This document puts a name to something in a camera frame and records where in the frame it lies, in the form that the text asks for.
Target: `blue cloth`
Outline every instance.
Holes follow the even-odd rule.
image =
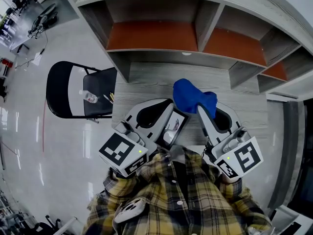
[[[213,92],[202,92],[189,80],[183,78],[175,82],[173,98],[177,108],[183,112],[197,113],[197,105],[201,103],[215,118],[217,97]]]

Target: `red floor line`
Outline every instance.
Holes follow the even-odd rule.
[[[43,115],[43,132],[42,132],[42,140],[43,140],[43,153],[45,153],[45,106],[47,101],[45,100],[44,104],[44,115]]]
[[[4,142],[1,141],[1,143],[2,143],[6,148],[8,148],[9,151],[13,152],[13,153],[16,155],[16,153],[15,153],[13,150],[11,150]]]

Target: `white game controller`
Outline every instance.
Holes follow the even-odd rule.
[[[140,215],[145,210],[146,202],[137,198],[130,202],[122,211],[114,218],[116,223],[122,223],[126,220],[129,220],[133,217]]]

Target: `pencil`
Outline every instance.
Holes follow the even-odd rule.
[[[105,97],[106,100],[108,100],[111,104],[113,104],[113,102],[111,100],[109,100],[109,98],[103,94],[103,96]]]

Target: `orange shelf panel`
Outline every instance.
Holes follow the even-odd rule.
[[[198,51],[192,23],[138,21],[114,23],[107,50],[172,49]]]
[[[262,72],[262,74],[267,75],[267,76],[271,76],[271,77],[275,77],[275,78],[279,78],[279,79],[282,79],[284,81],[288,80],[283,62],[279,62],[279,63],[275,64],[271,68]]]
[[[226,29],[215,28],[203,52],[266,66],[258,40]]]

